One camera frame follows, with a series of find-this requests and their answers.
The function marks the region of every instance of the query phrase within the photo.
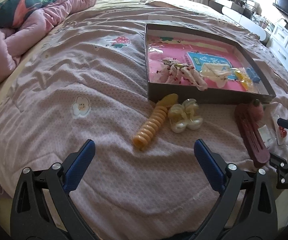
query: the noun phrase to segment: mattress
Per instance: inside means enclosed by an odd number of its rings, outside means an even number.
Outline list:
[[[234,106],[201,105],[200,130],[175,135],[166,123],[146,151],[133,148],[132,135],[153,109],[147,100],[146,23],[195,28],[239,42],[277,95],[263,123],[273,130],[275,116],[288,119],[287,71],[256,35],[207,6],[98,0],[94,8],[69,17],[0,86],[0,184],[13,195],[24,167],[47,169],[93,139],[94,160],[70,196],[107,240],[162,239],[198,228],[218,197],[195,160],[198,138],[226,162],[256,171],[234,122]],[[120,46],[117,40],[123,40]],[[80,102],[86,110],[75,111]],[[271,149],[288,160],[288,135],[284,145]],[[274,182],[273,168],[264,168]],[[51,213],[58,223],[53,208]]]

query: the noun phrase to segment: drawer handle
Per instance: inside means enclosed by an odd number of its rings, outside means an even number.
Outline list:
[[[282,52],[281,52],[280,50],[278,50],[278,52],[282,55],[282,57],[283,57],[284,59],[286,59],[286,57],[282,54]]]

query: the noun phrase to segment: white cabinet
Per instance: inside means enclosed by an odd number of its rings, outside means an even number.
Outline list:
[[[276,25],[266,47],[288,71],[288,30]]]

